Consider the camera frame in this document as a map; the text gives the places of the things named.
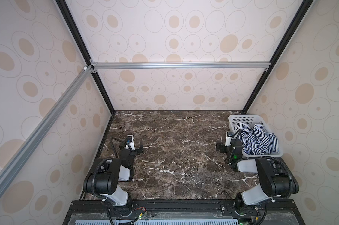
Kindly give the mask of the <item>blue white striped tank top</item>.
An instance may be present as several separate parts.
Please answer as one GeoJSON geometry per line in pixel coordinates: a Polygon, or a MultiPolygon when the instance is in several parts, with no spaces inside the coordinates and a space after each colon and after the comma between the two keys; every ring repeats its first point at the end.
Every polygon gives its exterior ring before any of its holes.
{"type": "Polygon", "coordinates": [[[235,125],[235,132],[241,130],[238,135],[243,143],[243,152],[247,155],[272,155],[279,153],[277,137],[265,131],[263,123],[254,124],[253,128],[238,122],[235,125]]]}

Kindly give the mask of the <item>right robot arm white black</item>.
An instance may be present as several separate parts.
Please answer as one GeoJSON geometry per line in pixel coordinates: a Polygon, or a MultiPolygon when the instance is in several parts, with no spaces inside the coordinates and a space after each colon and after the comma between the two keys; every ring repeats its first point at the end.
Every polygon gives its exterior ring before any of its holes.
{"type": "Polygon", "coordinates": [[[281,157],[243,157],[242,142],[233,138],[225,143],[218,140],[216,150],[227,155],[225,163],[232,170],[258,175],[258,185],[236,195],[233,207],[238,215],[245,215],[247,206],[288,199],[299,192],[299,183],[281,157]]]}

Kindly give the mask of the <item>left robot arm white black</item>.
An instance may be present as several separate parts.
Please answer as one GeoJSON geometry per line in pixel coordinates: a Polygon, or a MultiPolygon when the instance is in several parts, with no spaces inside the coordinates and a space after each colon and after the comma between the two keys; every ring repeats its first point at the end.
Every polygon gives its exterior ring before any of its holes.
{"type": "Polygon", "coordinates": [[[93,162],[83,182],[83,191],[105,204],[122,207],[131,203],[131,197],[119,183],[132,181],[135,157],[142,154],[144,148],[143,143],[135,148],[133,135],[123,141],[115,140],[120,142],[119,153],[114,158],[98,158],[93,162]]]}

